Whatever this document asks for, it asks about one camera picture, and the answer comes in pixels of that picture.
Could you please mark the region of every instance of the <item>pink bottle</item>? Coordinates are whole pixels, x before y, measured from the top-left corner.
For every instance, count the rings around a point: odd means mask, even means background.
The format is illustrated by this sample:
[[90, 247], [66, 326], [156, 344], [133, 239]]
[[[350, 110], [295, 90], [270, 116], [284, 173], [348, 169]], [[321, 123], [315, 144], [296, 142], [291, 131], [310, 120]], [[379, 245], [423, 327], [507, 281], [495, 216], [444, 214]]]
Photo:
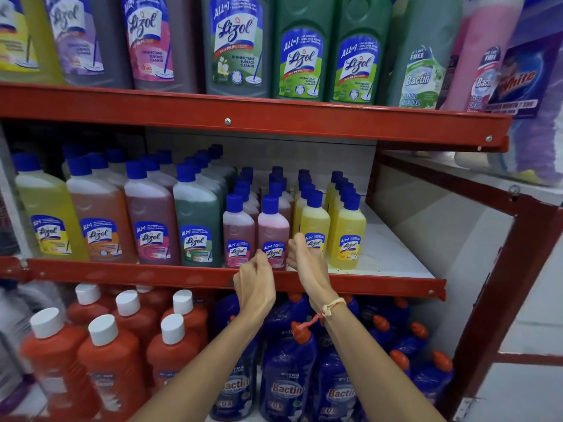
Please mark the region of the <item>pink bottle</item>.
[[276, 196], [279, 198], [278, 210], [279, 213], [287, 219], [289, 224], [291, 224], [292, 209], [291, 204], [283, 197], [283, 183], [281, 182], [270, 182], [269, 195]]
[[459, 56], [443, 111], [480, 113], [498, 84], [508, 41], [524, 0], [475, 0], [476, 10]]
[[237, 185], [235, 186], [235, 194], [240, 195], [243, 200], [243, 212], [248, 213], [254, 222], [258, 224], [260, 211], [254, 203], [250, 202], [250, 189], [243, 185]]
[[139, 262], [179, 265], [178, 226], [170, 192], [150, 181], [140, 161], [126, 162], [125, 195]]
[[262, 213], [258, 216], [258, 247], [266, 253], [274, 270], [285, 270], [289, 240], [289, 221], [278, 213], [281, 201], [278, 196], [266, 195], [262, 199]]
[[223, 237], [227, 268], [239, 268], [254, 256], [256, 223], [248, 213], [243, 212], [243, 198], [240, 195], [227, 195], [227, 211], [223, 213]]

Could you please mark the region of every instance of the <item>green bottle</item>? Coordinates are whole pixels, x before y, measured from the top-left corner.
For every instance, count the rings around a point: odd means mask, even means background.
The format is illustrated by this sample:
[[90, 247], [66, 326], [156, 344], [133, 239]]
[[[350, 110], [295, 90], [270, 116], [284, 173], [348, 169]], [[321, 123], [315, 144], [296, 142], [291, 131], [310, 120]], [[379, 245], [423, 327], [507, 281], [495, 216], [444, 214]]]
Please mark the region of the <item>green bottle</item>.
[[336, 0], [325, 100], [373, 104], [390, 0]]
[[385, 105], [436, 108], [461, 18], [462, 0], [408, 0]]
[[276, 0], [276, 99], [323, 100], [334, 0]]

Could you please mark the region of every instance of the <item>bottle label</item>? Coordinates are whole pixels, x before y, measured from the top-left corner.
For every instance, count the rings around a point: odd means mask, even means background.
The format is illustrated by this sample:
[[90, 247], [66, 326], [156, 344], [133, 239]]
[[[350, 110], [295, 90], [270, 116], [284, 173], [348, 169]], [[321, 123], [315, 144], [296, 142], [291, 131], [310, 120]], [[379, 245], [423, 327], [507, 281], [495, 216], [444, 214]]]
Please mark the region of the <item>bottle label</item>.
[[285, 244], [281, 241], [267, 241], [262, 247], [272, 268], [283, 268], [285, 264]]
[[158, 379], [156, 380], [157, 388], [163, 388], [178, 374], [177, 371], [160, 371], [158, 372]]
[[211, 418], [236, 420], [248, 416], [252, 410], [252, 393], [256, 388], [256, 348], [252, 347], [250, 344], [244, 351], [229, 380], [225, 382], [211, 409]]
[[90, 373], [90, 380], [96, 387], [105, 409], [109, 412], [117, 412], [121, 408], [121, 402], [111, 391], [116, 377], [106, 373]]
[[323, 37], [309, 28], [293, 28], [281, 37], [281, 96], [319, 97], [323, 45]]
[[440, 90], [440, 96], [438, 97], [438, 103], [436, 104], [436, 109], [439, 110], [447, 99], [447, 95], [450, 93], [450, 86], [454, 79], [455, 69], [457, 68], [457, 63], [459, 61], [459, 55], [451, 55], [450, 62], [447, 64], [446, 74], [444, 76], [444, 82], [442, 83], [442, 90]]
[[434, 59], [432, 49], [421, 45], [411, 53], [398, 105], [401, 108], [436, 108], [445, 68]]
[[46, 255], [70, 255], [72, 248], [65, 224], [59, 218], [47, 215], [31, 216], [39, 249]]
[[90, 256], [119, 256], [119, 236], [115, 222], [109, 219], [84, 218], [80, 221]]
[[20, 0], [0, 0], [0, 71], [39, 72]]
[[172, 47], [165, 0], [123, 0], [133, 76], [173, 81]]
[[262, 84], [262, 21], [258, 0], [210, 0], [214, 83], [246, 87]]
[[508, 49], [486, 111], [536, 118], [562, 41], [563, 33], [557, 33]]
[[338, 259], [341, 261], [355, 261], [360, 254], [361, 241], [362, 238], [359, 235], [343, 235], [340, 237]]
[[45, 0], [59, 60], [65, 74], [103, 74], [104, 64], [96, 39], [88, 0]]
[[312, 249], [320, 249], [321, 251], [323, 251], [326, 239], [327, 238], [324, 234], [320, 234], [318, 232], [308, 232], [307, 234], [305, 234], [307, 247], [310, 247]]
[[468, 113], [482, 113], [498, 84], [501, 68], [501, 48], [497, 45], [485, 52], [477, 68], [477, 76], [466, 103]]
[[228, 268], [239, 268], [250, 259], [250, 243], [241, 240], [227, 241], [227, 254], [225, 256]]
[[168, 228], [158, 222], [135, 222], [135, 241], [139, 258], [150, 261], [170, 259]]
[[334, 101], [370, 103], [381, 45], [368, 35], [354, 35], [340, 44]]
[[211, 230], [197, 225], [185, 225], [179, 229], [184, 243], [184, 260], [189, 262], [213, 262]]

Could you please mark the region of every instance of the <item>cleaning product bottle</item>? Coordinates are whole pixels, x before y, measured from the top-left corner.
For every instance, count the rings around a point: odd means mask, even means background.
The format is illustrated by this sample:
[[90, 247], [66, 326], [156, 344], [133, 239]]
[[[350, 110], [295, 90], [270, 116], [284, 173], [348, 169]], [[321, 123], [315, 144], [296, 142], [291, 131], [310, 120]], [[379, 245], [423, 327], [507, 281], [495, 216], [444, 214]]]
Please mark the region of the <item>cleaning product bottle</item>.
[[170, 308], [172, 303], [172, 290], [165, 287], [137, 286], [139, 302], [142, 307], [154, 309], [158, 318]]
[[121, 0], [135, 88], [197, 93], [192, 0]]
[[9, 415], [24, 401], [30, 390], [30, 383], [22, 376], [18, 362], [11, 350], [0, 341], [0, 416]]
[[309, 298], [305, 293], [287, 293], [287, 300], [274, 306], [264, 319], [261, 337], [267, 342], [291, 338], [292, 321], [304, 323], [310, 310]]
[[323, 205], [323, 191], [313, 191], [307, 200], [307, 207], [303, 209], [299, 231], [305, 235], [307, 247], [320, 249], [325, 255], [325, 244], [330, 228], [330, 216]]
[[86, 329], [65, 324], [57, 308], [39, 311], [29, 321], [32, 332], [20, 352], [31, 361], [47, 395], [53, 420], [91, 420], [100, 411], [88, 372], [78, 361], [78, 349], [88, 338]]
[[461, 0], [408, 0], [385, 105], [436, 108], [461, 17]]
[[106, 151], [106, 155], [108, 156], [108, 166], [110, 170], [127, 177], [125, 152], [121, 148], [109, 148]]
[[296, 197], [299, 198], [295, 202], [295, 211], [293, 212], [293, 222], [292, 222], [292, 231], [291, 231], [292, 237], [301, 231], [300, 226], [301, 226], [301, 216], [303, 215], [303, 209], [307, 206], [307, 200], [315, 191], [315, 186], [312, 183], [300, 182], [300, 184], [301, 184], [301, 189], [300, 189], [301, 192], [296, 195]]
[[390, 305], [379, 310], [379, 314], [389, 321], [393, 330], [403, 330], [411, 318], [411, 309], [405, 298], [395, 296]]
[[442, 83], [442, 90], [440, 91], [440, 96], [438, 97], [438, 103], [436, 109], [439, 110], [447, 99], [447, 95], [450, 91], [450, 86], [454, 78], [455, 69], [459, 61], [459, 55], [463, 48], [463, 43], [465, 42], [465, 37], [467, 36], [467, 30], [469, 29], [469, 21], [473, 12], [475, 11], [475, 2], [473, 0], [462, 0], [463, 3], [463, 16], [459, 24], [459, 31], [455, 36], [454, 47], [452, 49], [452, 54], [450, 55], [450, 62], [447, 64], [446, 75], [444, 77], [444, 82]]
[[87, 158], [67, 161], [71, 175], [67, 188], [90, 261], [136, 263], [138, 258], [123, 192], [94, 177]]
[[250, 413], [256, 399], [256, 360], [259, 342], [254, 337], [236, 362], [209, 416], [214, 420], [239, 421]]
[[[120, 330], [128, 330], [137, 336], [141, 355], [146, 355], [150, 341], [158, 334], [158, 314], [148, 307], [142, 307], [135, 290], [122, 291], [116, 297], [117, 310], [112, 312]], [[143, 361], [145, 382], [152, 386], [152, 372]]]
[[262, 213], [258, 216], [258, 248], [268, 257], [273, 269], [285, 270], [289, 222], [278, 213], [279, 197], [267, 195], [262, 200]]
[[336, 181], [337, 179], [341, 179], [344, 174], [339, 170], [333, 170], [332, 175], [330, 177], [330, 182], [327, 185], [327, 196], [324, 200], [324, 209], [328, 212], [330, 209], [330, 202], [334, 198], [334, 192], [336, 190]]
[[211, 335], [215, 338], [229, 324], [232, 315], [238, 315], [240, 312], [239, 298], [233, 293], [223, 299], [220, 299], [212, 313]]
[[395, 334], [391, 330], [389, 321], [383, 316], [373, 316], [373, 327], [369, 329], [369, 334], [373, 339], [387, 351], [389, 345], [395, 340]]
[[179, 226], [182, 265], [219, 268], [221, 266], [221, 214], [216, 195], [195, 183], [191, 165], [178, 165], [174, 204]]
[[283, 183], [281, 182], [270, 182], [269, 186], [270, 195], [276, 196], [278, 198], [278, 211], [279, 213], [287, 219], [287, 222], [291, 225], [292, 218], [292, 208], [289, 201], [283, 197]]
[[179, 265], [179, 242], [174, 201], [163, 186], [150, 181], [140, 161], [126, 162], [125, 194], [137, 243], [139, 262]]
[[160, 164], [160, 171], [170, 176], [177, 178], [176, 166], [172, 162], [172, 151], [170, 149], [159, 149], [157, 151], [158, 164]]
[[324, 100], [334, 0], [276, 0], [276, 99]]
[[397, 349], [392, 349], [389, 353], [391, 360], [398, 365], [398, 368], [403, 370], [403, 373], [410, 379], [411, 378], [411, 362], [409, 361], [409, 357], [405, 354], [400, 352]]
[[256, 222], [248, 213], [243, 212], [243, 199], [240, 195], [227, 195], [227, 211], [223, 213], [223, 237], [227, 268], [239, 268], [254, 255]]
[[391, 349], [396, 349], [410, 358], [419, 353], [427, 343], [428, 330], [415, 321], [411, 323], [409, 331], [392, 344]]
[[102, 315], [88, 325], [90, 337], [78, 349], [78, 361], [102, 400], [103, 421], [121, 422], [133, 416], [148, 399], [143, 380], [139, 340], [118, 329], [113, 315]]
[[297, 198], [295, 198], [295, 196], [297, 195], [297, 192], [299, 191], [299, 181], [301, 180], [301, 178], [304, 178], [304, 177], [311, 177], [309, 170], [308, 169], [299, 169], [299, 172], [297, 173], [297, 182], [295, 182], [295, 184], [293, 185], [293, 189], [291, 190], [291, 196], [293, 197], [293, 199], [295, 201], [297, 201]]
[[37, 157], [12, 156], [18, 171], [16, 186], [31, 220], [43, 256], [88, 261], [88, 250], [67, 184], [41, 170]]
[[354, 269], [360, 258], [367, 221], [360, 211], [360, 195], [350, 194], [344, 208], [338, 212], [330, 264], [337, 269]]
[[146, 176], [149, 178], [149, 180], [163, 186], [170, 193], [172, 193], [174, 185], [177, 184], [178, 181], [175, 177], [160, 171], [158, 156], [156, 154], [147, 154], [142, 156], [141, 161], [143, 161], [143, 165], [145, 166], [146, 170]]
[[242, 185], [236, 185], [235, 195], [239, 196], [243, 201], [243, 212], [250, 215], [252, 220], [254, 220], [254, 223], [258, 225], [258, 215], [260, 215], [260, 211], [258, 210], [258, 207], [256, 205], [250, 202], [250, 194], [248, 193], [248, 188]]
[[313, 399], [309, 420], [340, 422], [350, 419], [356, 405], [356, 391], [334, 347], [319, 355], [315, 377], [318, 381], [311, 385]]
[[191, 290], [179, 290], [172, 297], [173, 307], [166, 311], [164, 317], [170, 314], [180, 314], [184, 318], [186, 330], [196, 333], [201, 342], [201, 349], [207, 347], [209, 341], [207, 334], [207, 310], [201, 306], [194, 306]]
[[293, 340], [280, 341], [264, 353], [260, 414], [266, 420], [297, 421], [307, 401], [318, 350], [309, 329], [297, 326], [291, 323]]
[[132, 89], [119, 0], [45, 0], [68, 84]]
[[524, 0], [475, 0], [467, 36], [442, 110], [480, 113], [498, 84], [499, 71]]
[[269, 98], [274, 0], [202, 0], [207, 94]]
[[390, 0], [336, 0], [325, 101], [373, 105]]
[[97, 284], [80, 283], [74, 290], [77, 301], [67, 309], [67, 317], [72, 324], [88, 326], [96, 317], [111, 314], [116, 309], [116, 300], [102, 295]]
[[203, 176], [201, 174], [201, 167], [199, 166], [198, 162], [195, 161], [195, 158], [186, 157], [184, 164], [191, 165], [191, 167], [192, 167], [192, 169], [195, 173], [195, 183], [198, 184], [198, 185], [201, 185], [202, 187], [205, 187], [209, 191], [213, 192], [215, 194], [215, 196], [217, 197], [217, 199], [219, 200], [220, 211], [223, 210], [223, 206], [224, 206], [223, 201], [225, 200], [225, 195], [223, 195], [223, 189], [221, 188], [221, 185], [219, 185], [213, 179], [211, 179], [207, 176]]
[[296, 204], [299, 201], [299, 198], [301, 198], [301, 192], [303, 190], [303, 185], [308, 184], [308, 183], [313, 183], [311, 175], [305, 175], [304, 174], [297, 181], [297, 190], [295, 191], [295, 196], [294, 196], [294, 200], [295, 200]]
[[432, 361], [414, 373], [412, 380], [420, 392], [434, 404], [453, 376], [452, 361], [443, 352], [433, 351]]
[[43, 0], [0, 0], [0, 11], [0, 81], [64, 84]]
[[90, 165], [92, 174], [95, 178], [102, 179], [123, 190], [123, 187], [127, 182], [127, 176], [111, 170], [104, 155], [88, 154], [86, 157], [88, 158], [88, 164]]
[[160, 323], [162, 333], [156, 335], [146, 351], [152, 366], [156, 391], [170, 382], [180, 370], [199, 354], [199, 337], [184, 328], [179, 314], [170, 314]]

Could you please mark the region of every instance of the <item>bottle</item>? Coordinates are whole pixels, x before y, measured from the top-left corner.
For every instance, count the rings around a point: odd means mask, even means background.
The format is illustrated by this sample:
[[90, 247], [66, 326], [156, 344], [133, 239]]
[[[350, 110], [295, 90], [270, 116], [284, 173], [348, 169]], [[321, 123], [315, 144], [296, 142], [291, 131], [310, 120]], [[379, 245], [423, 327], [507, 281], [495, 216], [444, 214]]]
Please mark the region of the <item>bottle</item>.
[[192, 0], [121, 0], [135, 88], [197, 93]]
[[287, 219], [287, 222], [291, 225], [292, 218], [292, 208], [289, 201], [283, 197], [283, 183], [281, 182], [270, 182], [269, 186], [270, 195], [276, 196], [278, 198], [278, 211], [279, 213]]
[[78, 348], [88, 333], [66, 324], [57, 308], [34, 314], [32, 332], [22, 342], [20, 353], [32, 364], [47, 396], [47, 410], [54, 420], [92, 419], [100, 410], [100, 398], [78, 361]]
[[325, 101], [373, 105], [390, 0], [336, 0]]
[[344, 208], [344, 203], [348, 199], [351, 194], [356, 193], [356, 188], [354, 188], [354, 184], [345, 182], [342, 184], [340, 191], [335, 193], [335, 198], [330, 206], [330, 226], [328, 229], [328, 240], [327, 240], [327, 250], [328, 254], [330, 254], [332, 250], [332, 242], [334, 241], [334, 233], [336, 231], [336, 220], [338, 219], [338, 213], [340, 210]]
[[379, 310], [379, 314], [389, 321], [393, 330], [404, 330], [411, 318], [411, 309], [405, 298], [395, 296], [390, 305], [386, 305]]
[[67, 309], [67, 317], [72, 324], [86, 327], [95, 318], [111, 314], [116, 309], [116, 300], [102, 295], [97, 284], [80, 283], [74, 290], [77, 301]]
[[262, 200], [262, 213], [258, 216], [258, 248], [268, 257], [272, 269], [285, 270], [289, 222], [278, 213], [279, 198], [267, 195]]
[[334, 0], [276, 0], [276, 99], [324, 100]]
[[243, 212], [240, 195], [227, 195], [227, 211], [223, 213], [225, 238], [225, 265], [239, 268], [248, 262], [256, 251], [256, 222]]
[[149, 180], [163, 186], [172, 194], [174, 185], [176, 185], [178, 181], [175, 177], [160, 171], [158, 156], [155, 154], [147, 154], [141, 157], [141, 161], [145, 166], [146, 176]]
[[163, 186], [150, 181], [140, 161], [126, 162], [125, 194], [141, 264], [179, 265], [174, 201]]
[[292, 322], [293, 340], [283, 340], [264, 353], [260, 414], [266, 420], [299, 420], [309, 393], [317, 358], [316, 340], [306, 327]]
[[269, 98], [274, 0], [202, 2], [207, 94]]
[[219, 200], [219, 204], [220, 204], [219, 210], [224, 212], [223, 206], [225, 204], [224, 200], [226, 196], [223, 195], [223, 189], [221, 188], [221, 185], [219, 185], [217, 181], [214, 181], [213, 179], [207, 176], [203, 176], [201, 174], [201, 167], [199, 166], [199, 163], [195, 160], [195, 158], [186, 157], [184, 160], [184, 164], [190, 165], [191, 168], [193, 169], [195, 173], [195, 183], [197, 185], [201, 185], [202, 187], [207, 188], [209, 191], [215, 194], [215, 196]]
[[444, 111], [481, 113], [498, 84], [508, 41], [524, 0], [475, 0], [456, 74], [442, 106]]
[[324, 209], [328, 212], [330, 209], [330, 202], [333, 199], [334, 192], [336, 190], [336, 181], [341, 179], [344, 174], [339, 170], [333, 170], [330, 177], [330, 183], [327, 185], [327, 196], [324, 200]]
[[438, 98], [438, 103], [436, 109], [439, 110], [447, 99], [447, 95], [450, 91], [450, 86], [455, 75], [455, 69], [459, 61], [459, 55], [463, 48], [463, 43], [465, 42], [465, 37], [467, 36], [467, 30], [469, 29], [469, 21], [473, 12], [475, 11], [475, 3], [472, 0], [462, 0], [463, 3], [463, 15], [461, 22], [459, 23], [459, 31], [455, 36], [454, 47], [452, 49], [452, 54], [450, 55], [450, 61], [447, 64], [446, 75], [444, 77], [444, 82], [442, 83], [442, 90], [440, 90], [440, 96]]
[[299, 231], [305, 235], [307, 247], [320, 249], [325, 255], [325, 244], [330, 228], [330, 216], [323, 205], [323, 191], [313, 191], [307, 200], [307, 207], [303, 209]]
[[172, 297], [173, 307], [166, 311], [163, 319], [170, 314], [180, 314], [184, 318], [186, 330], [193, 331], [200, 340], [201, 349], [207, 347], [209, 336], [207, 334], [207, 310], [201, 306], [194, 306], [191, 290], [179, 290]]
[[349, 195], [336, 219], [330, 252], [330, 264], [334, 268], [356, 268], [366, 226], [365, 216], [360, 211], [360, 195]]
[[250, 182], [249, 181], [241, 181], [240, 179], [238, 179], [236, 181], [235, 186], [245, 188], [246, 192], [248, 193], [248, 201], [250, 202], [250, 204], [252, 204], [256, 209], [260, 208], [260, 202], [258, 201], [258, 196], [257, 196], [256, 192], [252, 192], [250, 190]]
[[121, 422], [133, 416], [148, 399], [143, 380], [139, 340], [118, 329], [113, 315], [102, 315], [88, 325], [90, 337], [78, 349], [78, 361], [102, 400], [103, 421]]
[[368, 330], [373, 339], [387, 352], [391, 342], [395, 340], [395, 334], [391, 330], [389, 321], [383, 316], [373, 316], [373, 327]]
[[256, 399], [256, 362], [259, 345], [260, 342], [255, 336], [236, 362], [229, 380], [209, 413], [214, 420], [243, 420], [252, 410]]
[[432, 361], [427, 362], [412, 376], [414, 385], [434, 404], [454, 376], [452, 361], [440, 351], [432, 351]]
[[292, 337], [291, 323], [304, 323], [311, 307], [305, 293], [287, 293], [287, 300], [274, 306], [264, 319], [261, 337], [268, 343]]
[[231, 316], [240, 312], [239, 298], [236, 293], [220, 299], [212, 312], [211, 336], [215, 338], [229, 324]]
[[184, 329], [184, 319], [170, 314], [160, 323], [162, 333], [156, 335], [146, 351], [152, 366], [152, 376], [157, 392], [170, 382], [199, 353], [199, 337]]
[[293, 189], [291, 190], [291, 196], [293, 197], [293, 199], [295, 201], [297, 201], [297, 198], [295, 198], [295, 196], [297, 195], [297, 192], [299, 191], [299, 181], [301, 180], [301, 178], [304, 178], [304, 177], [311, 177], [309, 170], [299, 169], [299, 172], [297, 173], [297, 182], [295, 182], [295, 184], [293, 185]]
[[415, 321], [411, 323], [409, 330], [392, 344], [391, 349], [396, 349], [411, 358], [419, 353], [427, 343], [428, 330], [426, 330], [425, 326]]
[[88, 159], [68, 159], [67, 188], [82, 228], [90, 261], [137, 263], [123, 193], [92, 174]]
[[195, 183], [191, 165], [178, 165], [174, 204], [179, 226], [182, 265], [221, 267], [221, 214], [216, 195]]
[[172, 291], [165, 287], [137, 286], [139, 302], [142, 307], [152, 308], [158, 318], [170, 308], [172, 303]]
[[44, 0], [68, 84], [132, 89], [118, 0]]
[[0, 2], [0, 81], [65, 84], [43, 0]]
[[172, 162], [172, 151], [170, 149], [159, 149], [157, 151], [158, 164], [160, 164], [160, 171], [170, 176], [177, 178], [176, 166]]
[[109, 168], [108, 161], [106, 157], [102, 154], [88, 154], [88, 164], [92, 169], [92, 174], [97, 179], [102, 179], [103, 181], [111, 183], [120, 190], [123, 190], [125, 183], [127, 182], [127, 176], [121, 173], [117, 173]]
[[201, 167], [201, 174], [213, 179], [221, 186], [223, 199], [225, 199], [227, 197], [227, 194], [229, 193], [229, 187], [227, 186], [227, 181], [221, 175], [221, 171], [217, 170], [215, 166], [209, 164], [211, 162], [211, 155], [209, 154], [209, 150], [199, 149], [198, 152], [194, 154], [194, 158]]
[[436, 108], [461, 16], [461, 0], [408, 0], [385, 105]]
[[121, 148], [109, 148], [106, 151], [108, 156], [108, 166], [111, 171], [115, 171], [124, 177], [127, 177], [127, 169], [125, 168], [125, 152]]
[[299, 198], [301, 198], [303, 185], [308, 183], [313, 183], [313, 180], [311, 179], [311, 175], [303, 175], [299, 178], [297, 182], [298, 182], [297, 190], [295, 191], [295, 196], [294, 196], [295, 203], [297, 203], [299, 201]]
[[41, 170], [37, 157], [12, 156], [16, 186], [31, 220], [43, 257], [88, 261], [88, 250], [67, 184]]
[[411, 362], [409, 357], [396, 349], [391, 350], [389, 353], [391, 360], [398, 365], [398, 368], [403, 370], [403, 373], [410, 379], [411, 378]]
[[[116, 297], [117, 309], [112, 312], [120, 330], [128, 330], [139, 340], [141, 355], [146, 355], [150, 341], [158, 334], [158, 314], [148, 307], [142, 307], [135, 290], [122, 291]], [[143, 360], [145, 382], [152, 386], [152, 371]]]
[[314, 378], [309, 420], [349, 420], [356, 405], [356, 390], [334, 347], [319, 355]]
[[30, 390], [30, 383], [22, 376], [12, 351], [0, 341], [0, 416], [9, 415], [24, 401]]
[[258, 207], [254, 205], [254, 203], [250, 202], [250, 194], [248, 193], [248, 188], [242, 185], [235, 186], [235, 195], [239, 196], [243, 201], [243, 212], [250, 215], [252, 220], [254, 220], [255, 225], [258, 225], [258, 215], [260, 215], [260, 211], [258, 210]]

